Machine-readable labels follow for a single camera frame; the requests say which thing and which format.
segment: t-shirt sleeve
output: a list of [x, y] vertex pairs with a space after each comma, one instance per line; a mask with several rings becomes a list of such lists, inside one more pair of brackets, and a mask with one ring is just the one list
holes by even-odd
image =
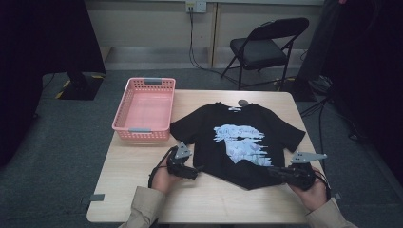
[[284, 148], [287, 148], [292, 152], [296, 151], [305, 136], [305, 131], [299, 130], [288, 124], [269, 109], [265, 109], [263, 112], [264, 115], [266, 115], [267, 120], [269, 120], [270, 127], [274, 131], [278, 141], [284, 146]]
[[195, 143], [197, 133], [202, 126], [203, 119], [209, 105], [199, 107], [187, 116], [170, 125], [171, 135], [185, 144]]

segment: black t-shirt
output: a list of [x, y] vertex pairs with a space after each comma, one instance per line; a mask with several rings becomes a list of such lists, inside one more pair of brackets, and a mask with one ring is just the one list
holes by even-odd
[[284, 167], [284, 148], [295, 151], [305, 135], [257, 104], [204, 105], [170, 125], [178, 141], [195, 144], [193, 166], [248, 190], [281, 184], [267, 166]]

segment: person's hand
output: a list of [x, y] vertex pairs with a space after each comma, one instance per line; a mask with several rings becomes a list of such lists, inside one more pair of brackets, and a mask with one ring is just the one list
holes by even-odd
[[303, 191], [298, 187], [289, 184], [290, 188], [301, 198], [302, 204], [311, 212], [326, 203], [326, 186], [318, 178], [315, 179], [314, 185], [307, 191]]
[[167, 194], [171, 187], [182, 178], [169, 174], [166, 168], [166, 160], [161, 163], [160, 168], [155, 173], [154, 179], [151, 183], [151, 188]]

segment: light wood tabletop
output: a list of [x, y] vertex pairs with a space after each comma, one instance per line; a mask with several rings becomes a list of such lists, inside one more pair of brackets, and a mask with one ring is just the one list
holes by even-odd
[[[260, 91], [175, 90], [171, 122], [202, 105], [222, 102], [238, 106], [239, 100], [264, 106], [285, 122], [306, 131], [296, 104], [289, 93]], [[137, 186], [147, 186], [148, 175], [166, 151], [178, 144], [172, 136], [166, 142], [122, 141], [115, 132], [94, 194], [105, 194], [93, 201], [87, 212], [91, 222], [125, 222]], [[308, 133], [297, 148], [312, 152]], [[285, 150], [286, 165], [292, 153]], [[312, 166], [321, 170], [318, 161]], [[192, 157], [186, 162], [192, 166]], [[247, 191], [235, 184], [201, 172], [195, 180], [182, 180], [167, 196], [160, 223], [185, 224], [295, 224], [305, 223], [307, 211], [288, 185]]]

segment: pink basket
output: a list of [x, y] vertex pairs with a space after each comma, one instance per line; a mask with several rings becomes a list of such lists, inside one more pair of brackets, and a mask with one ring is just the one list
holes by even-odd
[[122, 140], [168, 140], [174, 91], [175, 79], [129, 79], [112, 128]]

